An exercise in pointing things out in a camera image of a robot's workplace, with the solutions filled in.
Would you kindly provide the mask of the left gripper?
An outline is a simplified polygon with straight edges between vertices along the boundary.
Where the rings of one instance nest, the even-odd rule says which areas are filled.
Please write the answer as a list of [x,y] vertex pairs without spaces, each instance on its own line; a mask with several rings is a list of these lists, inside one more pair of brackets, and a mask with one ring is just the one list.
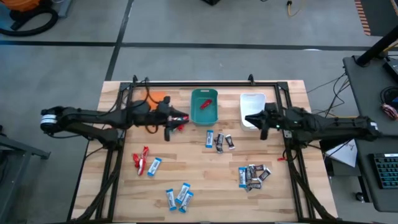
[[[170,123],[170,112],[171,112],[171,107],[169,105],[170,103],[170,97],[165,96],[162,101],[159,102],[156,108],[156,113],[157,113],[157,119],[159,119],[159,124],[163,125],[165,127],[164,129],[164,139],[166,141],[170,141],[170,132],[171,130],[177,129],[177,130],[183,130],[184,126],[186,123],[188,123],[187,120],[174,120],[172,121],[172,126]],[[188,119],[189,115],[186,113],[172,113],[171,115],[172,119]]]

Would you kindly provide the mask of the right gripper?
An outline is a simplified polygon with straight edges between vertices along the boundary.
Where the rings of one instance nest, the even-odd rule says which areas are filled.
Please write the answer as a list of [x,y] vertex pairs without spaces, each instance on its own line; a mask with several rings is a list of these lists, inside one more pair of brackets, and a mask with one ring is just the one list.
[[261,121],[250,121],[250,123],[256,128],[261,128],[261,139],[268,138],[270,128],[274,128],[276,130],[280,129],[280,113],[278,112],[277,105],[275,103],[266,103],[263,111],[245,116],[245,120],[254,119],[261,119]]

